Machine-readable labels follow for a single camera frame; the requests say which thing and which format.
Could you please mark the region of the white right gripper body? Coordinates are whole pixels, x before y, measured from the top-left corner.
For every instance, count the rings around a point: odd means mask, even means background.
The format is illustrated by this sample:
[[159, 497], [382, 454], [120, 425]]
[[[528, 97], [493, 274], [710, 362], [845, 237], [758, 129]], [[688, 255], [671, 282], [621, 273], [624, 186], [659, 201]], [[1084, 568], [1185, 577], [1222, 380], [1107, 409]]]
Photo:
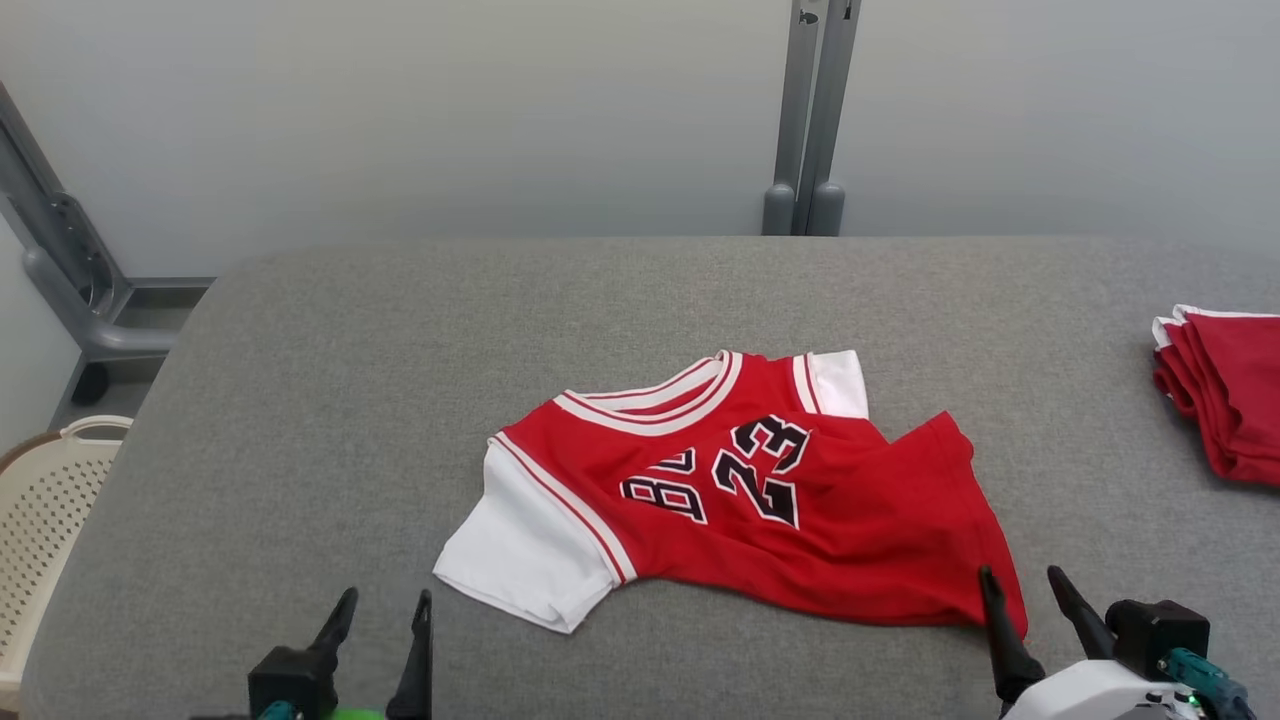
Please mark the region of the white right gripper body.
[[1152, 682], [1112, 660], [1083, 660], [1025, 689], [1005, 719], [1204, 719], [1189, 687]]

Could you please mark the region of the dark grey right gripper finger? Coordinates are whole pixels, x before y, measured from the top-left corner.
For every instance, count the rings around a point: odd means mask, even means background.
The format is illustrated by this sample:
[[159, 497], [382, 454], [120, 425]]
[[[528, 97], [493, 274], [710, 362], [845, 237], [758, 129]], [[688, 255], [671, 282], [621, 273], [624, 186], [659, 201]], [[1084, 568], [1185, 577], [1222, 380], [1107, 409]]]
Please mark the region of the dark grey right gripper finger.
[[1057, 565], [1047, 566], [1047, 579], [1060, 612], [1071, 624], [1089, 660], [1114, 659], [1115, 634], [1085, 601], [1068, 574]]
[[1047, 678], [1044, 667], [1023, 644], [1007, 611], [1006, 594], [991, 566], [978, 571], [986, 637], [995, 693], [1002, 705], [1014, 705], [1021, 694]]

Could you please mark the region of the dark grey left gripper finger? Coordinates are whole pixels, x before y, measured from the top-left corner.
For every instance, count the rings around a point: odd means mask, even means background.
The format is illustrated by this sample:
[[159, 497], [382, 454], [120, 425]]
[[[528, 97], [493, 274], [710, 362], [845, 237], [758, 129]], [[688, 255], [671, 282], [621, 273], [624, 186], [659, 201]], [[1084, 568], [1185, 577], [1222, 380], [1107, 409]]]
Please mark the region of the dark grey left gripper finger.
[[310, 650], [315, 653], [335, 657], [349, 634], [357, 605], [358, 589], [348, 587], [315, 635]]
[[410, 623], [412, 635], [396, 693], [387, 703], [388, 719], [433, 717], [433, 596], [421, 591]]

